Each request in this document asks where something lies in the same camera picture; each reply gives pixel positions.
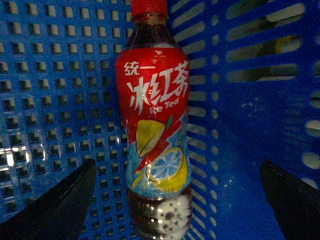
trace lemon slice illustration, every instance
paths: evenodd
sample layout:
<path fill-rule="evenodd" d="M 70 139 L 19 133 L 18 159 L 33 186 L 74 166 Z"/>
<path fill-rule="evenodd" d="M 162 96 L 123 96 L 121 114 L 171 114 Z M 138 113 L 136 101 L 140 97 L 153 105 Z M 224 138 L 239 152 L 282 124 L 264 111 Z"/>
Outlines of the lemon slice illustration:
<path fill-rule="evenodd" d="M 140 120 L 136 130 L 136 150 L 140 158 L 149 153 L 158 143 L 166 126 L 158 121 Z"/>
<path fill-rule="evenodd" d="M 152 185 L 165 193 L 182 190 L 188 179 L 187 159 L 180 147 L 172 148 L 146 167 Z"/>

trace yellow lemon graphic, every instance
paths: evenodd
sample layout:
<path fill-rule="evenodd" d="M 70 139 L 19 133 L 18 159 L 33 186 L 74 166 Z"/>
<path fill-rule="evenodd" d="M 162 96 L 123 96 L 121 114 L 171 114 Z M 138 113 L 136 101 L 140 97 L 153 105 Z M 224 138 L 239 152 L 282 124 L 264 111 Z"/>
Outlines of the yellow lemon graphic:
<path fill-rule="evenodd" d="M 158 143 L 166 126 L 154 120 L 140 120 L 136 130 L 136 150 L 140 158 L 149 153 Z"/>
<path fill-rule="evenodd" d="M 165 193 L 182 190 L 188 179 L 187 159 L 180 147 L 172 148 L 146 167 L 152 185 Z"/>

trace square hole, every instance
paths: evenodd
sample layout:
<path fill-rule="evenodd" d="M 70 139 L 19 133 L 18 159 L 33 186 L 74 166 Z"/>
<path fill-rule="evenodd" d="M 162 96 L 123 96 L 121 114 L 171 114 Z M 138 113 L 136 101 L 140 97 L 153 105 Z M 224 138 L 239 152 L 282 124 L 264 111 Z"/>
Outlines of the square hole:
<path fill-rule="evenodd" d="M 32 158 L 33 159 L 42 159 L 44 157 L 44 152 L 41 147 L 32 149 Z"/>
<path fill-rule="evenodd" d="M 56 7 L 54 5 L 46 5 L 45 6 L 45 14 L 48 17 L 56 17 L 57 16 Z"/>
<path fill-rule="evenodd" d="M 27 3 L 26 4 L 26 11 L 29 15 L 33 15 L 33 16 L 38 15 L 37 5 L 34 3 Z"/>
<path fill-rule="evenodd" d="M 0 61 L 0 74 L 7 74 L 8 72 L 8 64 L 4 61 Z"/>
<path fill-rule="evenodd" d="M 37 73 L 45 73 L 47 71 L 46 63 L 44 61 L 36 62 L 35 70 Z"/>
<path fill-rule="evenodd" d="M 20 179 L 26 178 L 29 176 L 28 168 L 26 166 L 25 167 L 18 167 L 16 169 L 16 171 L 17 171 L 18 177 Z"/>
<path fill-rule="evenodd" d="M 88 87 L 95 88 L 97 86 L 97 78 L 94 76 L 90 76 L 87 78 L 88 80 Z"/>
<path fill-rule="evenodd" d="M 100 166 L 98 168 L 99 175 L 104 175 L 107 173 L 106 166 Z"/>
<path fill-rule="evenodd" d="M 96 161 L 97 162 L 103 162 L 105 160 L 105 153 L 104 152 L 98 152 L 96 154 Z"/>
<path fill-rule="evenodd" d="M 66 128 L 63 129 L 63 137 L 64 137 L 65 139 L 71 138 L 72 135 L 73 135 L 73 134 L 72 134 L 72 128 L 71 128 L 71 127 L 66 127 Z"/>
<path fill-rule="evenodd" d="M 99 110 L 99 108 L 92 109 L 91 110 L 91 116 L 94 119 L 100 118 L 100 110 Z"/>
<path fill-rule="evenodd" d="M 67 154 L 75 153 L 75 152 L 76 152 L 76 150 L 75 150 L 75 143 L 74 143 L 74 142 L 67 143 L 67 144 L 64 146 L 64 149 L 65 149 L 65 152 L 66 152 Z"/>
<path fill-rule="evenodd" d="M 93 54 L 94 53 L 94 46 L 90 43 L 84 44 L 84 53 Z"/>
<path fill-rule="evenodd" d="M 47 26 L 48 34 L 51 36 L 59 36 L 59 29 L 58 25 L 56 24 L 49 24 Z"/>
<path fill-rule="evenodd" d="M 12 147 L 22 145 L 22 137 L 20 133 L 10 135 L 9 138 Z"/>
<path fill-rule="evenodd" d="M 29 139 L 32 144 L 40 142 L 40 133 L 37 131 L 29 133 Z"/>
<path fill-rule="evenodd" d="M 23 150 L 15 151 L 13 153 L 13 160 L 15 163 L 25 162 L 26 161 L 26 152 Z"/>
<path fill-rule="evenodd" d="M 49 130 L 46 132 L 46 137 L 48 140 L 56 140 L 57 139 L 57 130 Z"/>
<path fill-rule="evenodd" d="M 126 11 L 126 12 L 125 12 L 125 20 L 126 20 L 127 22 L 131 22 L 131 17 L 132 17 L 131 12 L 130 12 L 130 11 Z"/>
<path fill-rule="evenodd" d="M 44 163 L 38 163 L 35 165 L 35 170 L 37 174 L 46 173 L 46 165 Z"/>
<path fill-rule="evenodd" d="M 4 198 L 9 198 L 15 195 L 13 186 L 6 186 L 2 188 L 2 195 Z"/>
<path fill-rule="evenodd" d="M 5 11 L 8 14 L 18 14 L 18 5 L 15 1 L 5 1 L 4 2 Z"/>
<path fill-rule="evenodd" d="M 18 205 L 16 201 L 7 202 L 5 205 L 8 213 L 13 213 L 18 210 Z"/>
<path fill-rule="evenodd" d="M 37 116 L 35 115 L 26 116 L 25 121 L 28 127 L 33 127 L 38 125 Z"/>
<path fill-rule="evenodd" d="M 98 229 L 98 228 L 100 228 L 100 222 L 99 222 L 99 221 L 94 221 L 94 222 L 92 223 L 92 228 L 93 228 L 93 229 Z M 94 238 L 95 238 L 95 239 L 101 239 L 101 233 L 95 234 L 95 235 L 94 235 Z"/>
<path fill-rule="evenodd" d="M 40 79 L 38 81 L 38 86 L 40 90 L 48 90 L 49 89 L 49 81 L 48 79 Z"/>
<path fill-rule="evenodd" d="M 8 24 L 9 32 L 13 35 L 20 35 L 22 34 L 21 25 L 19 22 L 9 22 Z"/>
<path fill-rule="evenodd" d="M 108 143 L 109 143 L 109 146 L 116 145 L 116 137 L 115 136 L 109 136 L 108 137 Z"/>
<path fill-rule="evenodd" d="M 25 46 L 22 42 L 13 42 L 12 43 L 12 52 L 13 54 L 25 54 Z"/>
<path fill-rule="evenodd" d="M 67 95 L 58 96 L 58 103 L 59 103 L 59 106 L 67 106 L 68 105 L 68 96 Z"/>
<path fill-rule="evenodd" d="M 119 12 L 117 10 L 111 11 L 111 19 L 113 21 L 119 21 Z"/>
<path fill-rule="evenodd" d="M 8 117 L 6 119 L 6 127 L 8 129 L 18 129 L 19 128 L 19 120 L 16 116 Z"/>
<path fill-rule="evenodd" d="M 0 171 L 0 182 L 10 181 L 11 176 L 9 170 Z"/>
<path fill-rule="evenodd" d="M 74 88 L 81 88 L 82 87 L 81 78 L 80 77 L 74 77 L 72 79 L 72 86 Z"/>
<path fill-rule="evenodd" d="M 121 47 L 120 44 L 115 44 L 115 45 L 113 46 L 113 50 L 114 50 L 114 53 L 115 53 L 115 54 L 119 54 L 119 53 L 121 53 L 121 51 L 122 51 L 122 47 Z"/>
<path fill-rule="evenodd" d="M 66 89 L 66 80 L 64 78 L 59 78 L 55 80 L 56 89 Z"/>
<path fill-rule="evenodd" d="M 114 234 L 114 230 L 112 228 L 106 231 L 106 235 L 108 237 L 112 236 L 113 234 Z"/>
<path fill-rule="evenodd" d="M 118 201 L 115 203 L 115 209 L 119 210 L 119 209 L 122 209 L 122 207 L 123 207 L 122 201 Z"/>
<path fill-rule="evenodd" d="M 91 37 L 91 26 L 82 26 L 82 35 L 84 37 Z"/>
<path fill-rule="evenodd" d="M 50 146 L 49 149 L 50 149 L 51 156 L 59 155 L 59 146 L 58 145 Z"/>
<path fill-rule="evenodd" d="M 100 44 L 100 53 L 107 54 L 108 53 L 108 45 L 107 44 Z"/>
<path fill-rule="evenodd" d="M 62 72 L 64 70 L 64 64 L 62 61 L 55 61 L 53 63 L 53 71 L 54 72 Z"/>
<path fill-rule="evenodd" d="M 21 184 L 21 190 L 23 193 L 27 193 L 27 192 L 32 191 L 31 184 L 29 182 L 23 182 Z"/>
<path fill-rule="evenodd" d="M 115 130 L 115 123 L 114 122 L 109 122 L 107 126 L 107 131 L 108 132 L 113 132 Z"/>
<path fill-rule="evenodd" d="M 28 197 L 24 200 L 25 206 L 28 207 L 29 205 L 33 204 L 35 199 L 33 197 Z"/>
<path fill-rule="evenodd" d="M 89 94 L 89 99 L 90 99 L 90 103 L 91 104 L 99 103 L 99 95 L 98 95 L 98 93 L 96 93 L 96 92 L 90 93 Z"/>
<path fill-rule="evenodd" d="M 77 54 L 78 53 L 78 46 L 76 43 L 69 43 L 68 44 L 68 52 L 69 54 Z"/>
<path fill-rule="evenodd" d="M 120 38 L 121 37 L 121 32 L 119 27 L 114 27 L 112 29 L 112 34 L 114 38 Z"/>
<path fill-rule="evenodd" d="M 107 117 L 113 117 L 114 116 L 114 110 L 112 109 L 112 107 L 107 107 L 105 109 L 105 116 L 107 116 Z"/>
<path fill-rule="evenodd" d="M 88 8 L 80 8 L 80 12 L 81 12 L 81 18 L 83 18 L 83 19 L 89 19 L 90 18 L 90 14 L 89 14 L 89 9 Z"/>
<path fill-rule="evenodd" d="M 124 230 L 126 230 L 126 227 L 125 227 L 125 225 L 121 225 L 121 226 L 119 226 L 119 233 L 121 233 L 121 232 L 123 232 Z"/>
<path fill-rule="evenodd" d="M 91 211 L 90 211 L 90 215 L 91 215 L 91 217 L 96 217 L 96 216 L 98 216 L 99 215 L 99 212 L 98 212 L 98 209 L 92 209 Z"/>
<path fill-rule="evenodd" d="M 125 219 L 125 215 L 124 215 L 123 213 L 120 213 L 120 214 L 118 214 L 118 215 L 116 216 L 116 218 L 117 218 L 118 221 L 120 222 L 120 221 L 122 221 L 122 220 Z"/>
<path fill-rule="evenodd" d="M 111 78 L 109 76 L 102 77 L 102 85 L 104 87 L 109 87 L 111 85 Z"/>
<path fill-rule="evenodd" d="M 54 161 L 54 162 L 52 163 L 52 168 L 53 168 L 53 170 L 55 170 L 55 171 L 61 170 L 61 169 L 62 169 L 61 166 L 62 166 L 62 163 L 61 163 L 60 160 Z"/>
<path fill-rule="evenodd" d="M 87 126 L 80 126 L 79 129 L 79 135 L 80 136 L 85 136 L 85 135 L 88 135 L 88 128 Z"/>
<path fill-rule="evenodd" d="M 50 96 L 44 96 L 41 98 L 41 104 L 43 108 L 49 108 L 52 105 L 51 97 Z"/>
<path fill-rule="evenodd" d="M 65 34 L 68 37 L 76 36 L 76 27 L 74 25 L 66 25 L 65 26 Z"/>
<path fill-rule="evenodd" d="M 26 62 L 16 62 L 15 67 L 19 74 L 26 74 L 29 72 L 28 64 Z"/>
<path fill-rule="evenodd" d="M 117 150 L 111 150 L 110 151 L 110 158 L 111 159 L 116 159 L 117 158 Z"/>
<path fill-rule="evenodd" d="M 68 167 L 74 168 L 76 166 L 77 166 L 77 159 L 75 157 L 69 158 L 68 159 Z"/>
<path fill-rule="evenodd" d="M 110 213 L 111 212 L 111 206 L 110 205 L 104 206 L 103 207 L 103 212 L 105 214 Z"/>
<path fill-rule="evenodd" d="M 115 157 L 117 157 L 117 151 L 116 150 L 112 150 L 111 153 L 115 151 Z M 118 173 L 119 172 L 119 163 L 112 163 L 111 164 L 111 171 L 112 173 Z"/>
<path fill-rule="evenodd" d="M 112 184 L 113 184 L 113 186 L 118 186 L 118 185 L 120 184 L 120 177 L 115 176 L 115 177 L 112 179 Z"/>
<path fill-rule="evenodd" d="M 51 48 L 51 53 L 53 53 L 53 54 L 61 54 L 60 43 L 51 43 L 50 48 Z"/>
<path fill-rule="evenodd" d="M 72 7 L 70 7 L 70 6 L 63 7 L 63 15 L 66 18 L 72 19 L 74 17 L 74 11 L 73 11 Z"/>
<path fill-rule="evenodd" d="M 84 104 L 85 98 L 83 94 L 75 94 L 74 95 L 74 103 L 75 104 Z"/>
<path fill-rule="evenodd" d="M 76 119 L 78 121 L 85 120 L 86 119 L 86 111 L 85 110 L 76 111 Z"/>
<path fill-rule="evenodd" d="M 78 72 L 80 70 L 80 63 L 78 61 L 70 62 L 70 71 Z"/>
<path fill-rule="evenodd" d="M 85 61 L 85 69 L 87 71 L 94 71 L 96 69 L 94 61 Z"/>
<path fill-rule="evenodd" d="M 35 108 L 35 102 L 34 99 L 29 97 L 29 98 L 24 98 L 22 100 L 23 102 L 23 108 L 24 109 L 34 109 Z"/>
<path fill-rule="evenodd" d="M 106 189 L 106 188 L 108 188 L 107 180 L 101 180 L 100 181 L 100 189 Z"/>
<path fill-rule="evenodd" d="M 33 43 L 32 49 L 34 54 L 43 54 L 44 53 L 44 46 L 42 43 Z"/>
<path fill-rule="evenodd" d="M 95 139 L 94 140 L 94 147 L 96 149 L 103 148 L 104 147 L 104 139 L 103 138 Z"/>
<path fill-rule="evenodd" d="M 105 12 L 103 9 L 97 9 L 96 10 L 96 18 L 98 20 L 105 20 Z"/>
<path fill-rule="evenodd" d="M 68 123 L 70 121 L 70 112 L 61 112 L 60 113 L 60 120 L 63 123 Z"/>
<path fill-rule="evenodd" d="M 109 224 L 112 224 L 112 217 L 107 217 L 105 220 L 104 220 L 104 224 L 105 225 L 109 225 Z"/>
<path fill-rule="evenodd" d="M 107 36 L 107 30 L 104 26 L 98 26 L 98 35 L 100 38 L 105 38 Z"/>
<path fill-rule="evenodd" d="M 102 201 L 108 201 L 110 199 L 109 193 L 105 192 L 101 194 L 101 199 Z"/>
<path fill-rule="evenodd" d="M 90 149 L 90 144 L 88 140 L 84 140 L 80 142 L 80 149 L 81 151 L 86 151 Z"/>
<path fill-rule="evenodd" d="M 99 226 L 98 227 L 94 227 L 94 224 L 92 224 L 92 227 L 95 229 L 95 228 L 100 228 L 100 223 L 99 223 Z M 93 235 L 93 239 L 94 240 L 101 240 L 102 239 L 102 235 L 101 235 L 101 233 L 95 233 L 94 235 Z"/>
<path fill-rule="evenodd" d="M 109 70 L 110 64 L 108 60 L 101 61 L 101 69 L 102 70 Z"/>
<path fill-rule="evenodd" d="M 102 127 L 101 127 L 101 124 L 95 124 L 93 125 L 93 133 L 94 134 L 100 134 L 102 132 Z"/>
<path fill-rule="evenodd" d="M 44 123 L 45 124 L 54 124 L 55 123 L 54 115 L 52 113 L 45 114 L 44 115 Z"/>
<path fill-rule="evenodd" d="M 31 35 L 41 35 L 39 23 L 29 23 L 29 32 Z"/>

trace bottle bottom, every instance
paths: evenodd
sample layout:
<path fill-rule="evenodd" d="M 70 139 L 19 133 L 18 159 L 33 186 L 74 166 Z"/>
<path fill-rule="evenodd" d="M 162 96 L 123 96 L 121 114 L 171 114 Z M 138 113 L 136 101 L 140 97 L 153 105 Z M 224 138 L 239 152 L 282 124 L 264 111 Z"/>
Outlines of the bottle bottom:
<path fill-rule="evenodd" d="M 171 198 L 147 198 L 128 190 L 130 216 L 137 234 L 144 240 L 181 240 L 192 220 L 189 185 Z"/>

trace bottle label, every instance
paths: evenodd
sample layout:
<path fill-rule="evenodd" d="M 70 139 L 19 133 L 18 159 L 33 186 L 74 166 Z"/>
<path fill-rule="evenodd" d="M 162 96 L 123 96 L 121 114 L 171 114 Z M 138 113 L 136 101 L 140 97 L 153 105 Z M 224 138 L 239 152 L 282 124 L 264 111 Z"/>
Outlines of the bottle label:
<path fill-rule="evenodd" d="M 177 48 L 137 48 L 116 61 L 116 84 L 128 134 L 128 186 L 166 198 L 189 185 L 186 106 L 189 61 Z"/>

